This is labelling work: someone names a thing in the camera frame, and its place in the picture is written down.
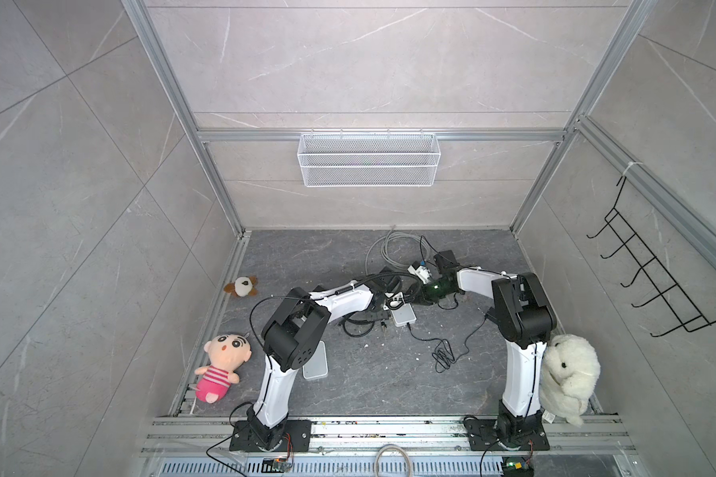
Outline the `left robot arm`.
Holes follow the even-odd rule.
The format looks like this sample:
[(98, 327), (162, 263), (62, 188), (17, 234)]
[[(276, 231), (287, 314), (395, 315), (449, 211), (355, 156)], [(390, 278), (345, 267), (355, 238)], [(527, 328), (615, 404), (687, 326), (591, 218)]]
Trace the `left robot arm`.
[(332, 289), (296, 287), (286, 295), (273, 296), (278, 308), (260, 332), (252, 332), (265, 353), (262, 387), (238, 434), (248, 435), (262, 450), (276, 449), (286, 433), (298, 371), (313, 358), (327, 325), (355, 313), (410, 304), (422, 287), (417, 276), (384, 271)]

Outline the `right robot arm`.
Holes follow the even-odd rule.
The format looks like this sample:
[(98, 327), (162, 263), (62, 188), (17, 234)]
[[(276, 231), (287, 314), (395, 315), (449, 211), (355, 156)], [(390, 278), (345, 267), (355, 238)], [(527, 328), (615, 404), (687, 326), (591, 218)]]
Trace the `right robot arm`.
[(493, 430), (480, 421), (471, 434), (486, 446), (497, 442), (507, 450), (547, 450), (539, 397), (542, 358), (557, 319), (545, 290), (533, 272), (510, 274), (462, 266), (450, 250), (436, 252), (440, 278), (424, 286), (425, 300), (465, 292), (493, 301), (486, 319), (506, 342), (507, 376)]

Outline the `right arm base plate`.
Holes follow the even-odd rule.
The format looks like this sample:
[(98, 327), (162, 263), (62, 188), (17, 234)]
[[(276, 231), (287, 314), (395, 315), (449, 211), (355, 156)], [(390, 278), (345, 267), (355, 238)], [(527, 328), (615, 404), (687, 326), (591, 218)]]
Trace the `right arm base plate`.
[(471, 450), (484, 451), (548, 451), (550, 444), (543, 425), (535, 417), (509, 419), (500, 415), (497, 419), (465, 417), (463, 426), (467, 432)]

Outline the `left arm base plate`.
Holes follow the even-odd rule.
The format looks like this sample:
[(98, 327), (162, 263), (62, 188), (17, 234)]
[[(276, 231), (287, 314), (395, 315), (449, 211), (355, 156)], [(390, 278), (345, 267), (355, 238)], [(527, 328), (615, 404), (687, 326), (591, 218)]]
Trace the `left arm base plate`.
[(231, 435), (230, 451), (308, 452), (312, 422), (285, 419), (276, 427), (265, 427), (254, 419), (239, 421)]

